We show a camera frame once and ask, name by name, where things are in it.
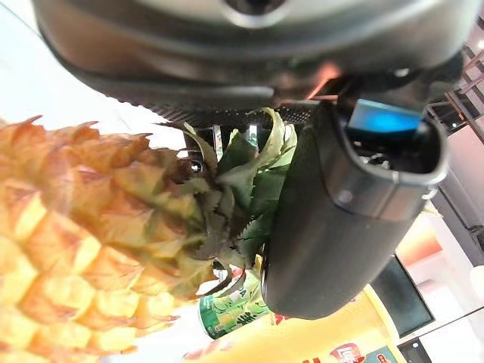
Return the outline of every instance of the pineapple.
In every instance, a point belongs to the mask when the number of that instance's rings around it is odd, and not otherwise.
[[[265,112],[264,150],[234,132],[219,166],[188,127],[201,173],[146,135],[100,135],[92,123],[47,132],[36,118],[0,126],[0,361],[132,350],[197,297],[215,258],[252,265],[278,197],[254,198],[265,190],[256,181],[281,174],[295,145]]]

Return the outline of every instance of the screen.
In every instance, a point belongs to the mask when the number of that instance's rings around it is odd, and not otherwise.
[[[396,257],[392,257],[371,286],[392,317],[400,337],[435,320],[410,275]]]

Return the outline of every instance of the printed logo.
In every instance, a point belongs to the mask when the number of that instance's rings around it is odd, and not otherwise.
[[[338,363],[362,363],[365,357],[361,356],[360,349],[354,343],[343,344],[331,352]]]

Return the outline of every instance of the robotic arm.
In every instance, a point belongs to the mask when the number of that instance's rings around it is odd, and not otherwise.
[[[300,318],[371,282],[445,177],[445,136],[420,115],[459,78],[481,3],[34,0],[58,60],[108,96],[195,126],[267,106],[306,121],[262,281]]]

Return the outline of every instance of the pineapple skin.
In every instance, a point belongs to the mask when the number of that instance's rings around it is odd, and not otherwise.
[[[195,297],[211,261],[191,164],[147,135],[0,128],[0,362],[89,363],[132,350]]]

